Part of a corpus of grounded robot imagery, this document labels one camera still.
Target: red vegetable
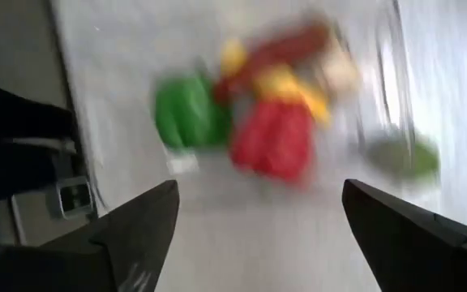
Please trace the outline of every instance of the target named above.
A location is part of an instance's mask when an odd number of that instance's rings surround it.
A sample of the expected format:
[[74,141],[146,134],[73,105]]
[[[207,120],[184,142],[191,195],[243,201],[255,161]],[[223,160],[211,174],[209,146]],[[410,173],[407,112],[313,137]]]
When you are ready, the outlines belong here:
[[310,24],[288,32],[253,50],[246,64],[235,74],[220,80],[214,88],[218,101],[227,101],[229,94],[248,88],[261,71],[277,64],[291,64],[318,53],[329,41],[329,27]]
[[260,101],[235,135],[231,159],[241,169],[298,182],[311,160],[312,127],[304,105]]

